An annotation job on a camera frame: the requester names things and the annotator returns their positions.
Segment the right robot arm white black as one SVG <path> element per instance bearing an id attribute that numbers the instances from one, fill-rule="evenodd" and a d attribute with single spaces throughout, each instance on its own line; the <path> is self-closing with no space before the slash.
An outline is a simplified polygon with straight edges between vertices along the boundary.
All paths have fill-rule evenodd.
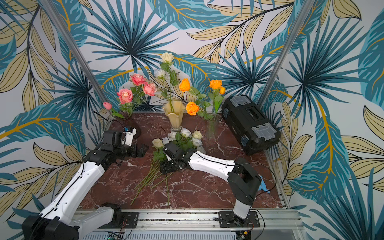
<path id="1" fill-rule="evenodd" d="M 184 169 L 200 171 L 227 182 L 236 198 L 233 208 L 236 220 L 245 220 L 256 199 L 262 178 L 245 159 L 223 160 L 195 149 L 182 150 L 173 143 L 165 144 L 163 152 L 167 158 L 161 167 L 163 174 Z"/>

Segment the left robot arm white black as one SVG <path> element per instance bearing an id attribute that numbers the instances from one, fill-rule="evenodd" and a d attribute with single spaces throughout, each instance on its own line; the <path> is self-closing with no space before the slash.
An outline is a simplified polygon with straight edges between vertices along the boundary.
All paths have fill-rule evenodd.
<path id="1" fill-rule="evenodd" d="M 27 217 L 22 223 L 26 240 L 80 240 L 94 230 L 107 226 L 118 228 L 127 222 L 116 204 L 104 204 L 79 220 L 73 216 L 97 180 L 118 160 L 142 158 L 146 145 L 133 144 L 137 130 L 105 131 L 102 142 L 84 158 L 79 170 L 62 192 L 38 215 Z"/>

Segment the pink tulip bud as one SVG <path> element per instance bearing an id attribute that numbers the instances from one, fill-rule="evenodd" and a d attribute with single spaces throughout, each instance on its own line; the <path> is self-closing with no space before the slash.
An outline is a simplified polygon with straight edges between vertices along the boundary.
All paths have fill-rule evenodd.
<path id="1" fill-rule="evenodd" d="M 124 119 L 124 118 L 125 118 L 121 113 L 118 113 L 118 112 L 113 108 L 113 106 L 112 106 L 110 103 L 108 103 L 108 102 L 104 102 L 104 103 L 103 103 L 103 106 L 104 106 L 104 108 L 105 108 L 106 110 L 111 111 L 111 112 L 112 112 L 112 115 L 113 115 L 114 117 L 118 117 L 118 118 L 120 118 L 120 119 Z"/>

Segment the cream white rose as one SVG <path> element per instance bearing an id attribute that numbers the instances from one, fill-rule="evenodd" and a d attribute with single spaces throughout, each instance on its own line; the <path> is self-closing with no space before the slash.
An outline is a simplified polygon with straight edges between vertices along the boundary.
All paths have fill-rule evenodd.
<path id="1" fill-rule="evenodd" d="M 159 75 L 159 79 L 161 79 L 164 84 L 166 81 L 166 76 L 169 76 L 169 82 L 170 82 L 170 89 L 167 90 L 164 86 L 164 90 L 161 90 L 161 95 L 166 98 L 169 101 L 170 108 L 171 108 L 171 113 L 176 113 L 174 105 L 172 103 L 172 87 L 175 87 L 178 84 L 177 81 L 177 74 L 175 70 L 171 69 L 171 66 L 174 64 L 174 55 L 172 53 L 165 52 L 161 54 L 161 70 L 163 71 L 161 75 Z"/>

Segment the orange rose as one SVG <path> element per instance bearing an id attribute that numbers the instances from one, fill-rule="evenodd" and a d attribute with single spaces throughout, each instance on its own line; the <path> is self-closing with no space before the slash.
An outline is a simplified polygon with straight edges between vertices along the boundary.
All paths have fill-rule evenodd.
<path id="1" fill-rule="evenodd" d="M 220 89 L 220 87 L 223 87 L 222 81 L 221 80 L 211 80 L 209 84 L 209 88 L 211 91 L 209 92 L 208 96 L 210 100 L 214 100 L 214 90 Z"/>
<path id="2" fill-rule="evenodd" d="M 190 116 L 198 115 L 205 120 L 212 120 L 214 118 L 212 114 L 209 114 L 206 110 L 200 108 L 195 102 L 187 103 L 186 110 Z"/>
<path id="3" fill-rule="evenodd" d="M 193 87 L 188 79 L 183 79 L 180 82 L 179 90 L 186 95 L 189 102 L 203 100 L 207 97 L 206 94 L 201 93 L 197 88 Z"/>

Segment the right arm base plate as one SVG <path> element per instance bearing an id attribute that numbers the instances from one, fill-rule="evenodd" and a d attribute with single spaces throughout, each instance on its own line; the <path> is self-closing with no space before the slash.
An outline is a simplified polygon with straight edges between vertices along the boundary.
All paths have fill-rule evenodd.
<path id="1" fill-rule="evenodd" d="M 218 212 L 215 221 L 219 222 L 221 228 L 258 228 L 260 227 L 259 216 L 256 211 L 250 211 L 245 219 L 241 219 L 233 212 Z"/>

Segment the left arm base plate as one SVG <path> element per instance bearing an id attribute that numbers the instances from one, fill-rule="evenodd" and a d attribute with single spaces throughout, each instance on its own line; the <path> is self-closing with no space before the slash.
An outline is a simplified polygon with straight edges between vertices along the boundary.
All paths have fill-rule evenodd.
<path id="1" fill-rule="evenodd" d="M 121 212 L 114 214 L 110 223 L 99 227 L 99 229 L 136 229 L 139 212 Z"/>

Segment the pink rose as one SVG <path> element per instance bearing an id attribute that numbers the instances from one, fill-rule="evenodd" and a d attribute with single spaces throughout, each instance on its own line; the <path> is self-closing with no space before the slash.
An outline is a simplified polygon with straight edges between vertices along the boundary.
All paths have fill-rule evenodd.
<path id="1" fill-rule="evenodd" d="M 120 101 L 120 109 L 130 117 L 133 113 L 133 92 L 129 89 L 121 89 L 117 93 Z"/>
<path id="2" fill-rule="evenodd" d="M 130 80 L 134 84 L 133 87 L 130 87 L 130 90 L 134 95 L 143 97 L 145 95 L 144 93 L 144 86 L 148 83 L 146 78 L 139 74 L 133 74 L 130 76 Z"/>
<path id="3" fill-rule="evenodd" d="M 145 83 L 141 86 L 141 90 L 139 91 L 139 97 L 141 99 L 145 99 L 146 96 L 154 97 L 157 92 L 157 87 L 154 83 Z"/>

